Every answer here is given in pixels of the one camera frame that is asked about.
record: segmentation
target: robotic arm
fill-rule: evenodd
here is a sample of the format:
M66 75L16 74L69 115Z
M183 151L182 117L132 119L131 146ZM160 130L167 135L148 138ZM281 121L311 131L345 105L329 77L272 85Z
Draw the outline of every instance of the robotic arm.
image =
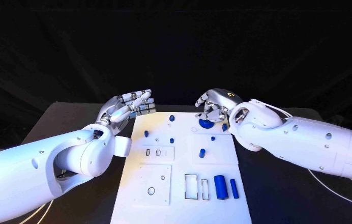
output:
M229 116L229 133L251 151L262 148L280 159L336 176L352 178L350 130L329 123L293 117L285 111L225 89L200 96L205 111L196 117L220 122Z
M151 91L114 96L96 122L0 152L0 222L16 218L99 176L112 155L125 157L131 140L115 136L128 119L156 112ZM55 174L55 168L69 172Z

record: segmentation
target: black curtain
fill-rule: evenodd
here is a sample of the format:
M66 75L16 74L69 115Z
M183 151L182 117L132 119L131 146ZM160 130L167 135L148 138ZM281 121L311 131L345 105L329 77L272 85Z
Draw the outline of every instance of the black curtain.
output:
M350 0L0 0L3 125L55 101L210 88L350 117Z

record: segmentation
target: robotic hand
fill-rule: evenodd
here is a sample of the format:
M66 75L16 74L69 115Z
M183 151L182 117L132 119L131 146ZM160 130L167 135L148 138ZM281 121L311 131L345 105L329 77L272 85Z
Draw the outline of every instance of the robotic hand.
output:
M285 111L228 90L210 89L200 96L205 102L196 117L220 122L229 116L229 133L251 151L265 148L280 159L295 165L352 178L352 131L329 123L293 117Z
M102 174L131 140L115 136L128 119L156 112L151 91L114 96L82 130L0 152L0 222L16 218ZM56 176L55 168L68 170Z

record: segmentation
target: gray surface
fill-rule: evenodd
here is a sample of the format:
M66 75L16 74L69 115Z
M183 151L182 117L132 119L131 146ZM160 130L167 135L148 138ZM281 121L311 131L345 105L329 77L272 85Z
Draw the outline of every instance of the gray surface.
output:
M94 123L99 108L101 104L53 103L23 143L81 129ZM294 116L320 119L319 113L311 109L285 110ZM157 105L157 111L197 112L202 109L193 106ZM131 135L132 126L134 119L121 136ZM352 220L349 203L327 192L306 169L277 159L265 150L248 151L236 141L235 147L254 224L347 223ZM122 166L124 158L114 157L105 173L53 201L42 223L109 223ZM43 211L29 224L37 222ZM18 223L29 214L6 223Z

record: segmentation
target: black table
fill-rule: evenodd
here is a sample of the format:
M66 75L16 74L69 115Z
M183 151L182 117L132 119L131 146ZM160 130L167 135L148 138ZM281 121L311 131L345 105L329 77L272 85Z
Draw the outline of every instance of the black table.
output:
M23 143L79 130L94 123L101 104L53 103L33 127ZM285 109L294 116L320 120L311 109ZM193 106L157 105L157 111L199 112ZM119 133L131 136L134 119ZM235 141L239 171L252 223L349 223L352 203L339 198L319 184L307 170L275 158L264 149L246 150ZM124 158L112 157L105 173L75 187L53 200L40 223L109 223ZM349 189L352 181L317 174ZM46 207L27 224L37 223ZM18 223L30 214L6 222Z

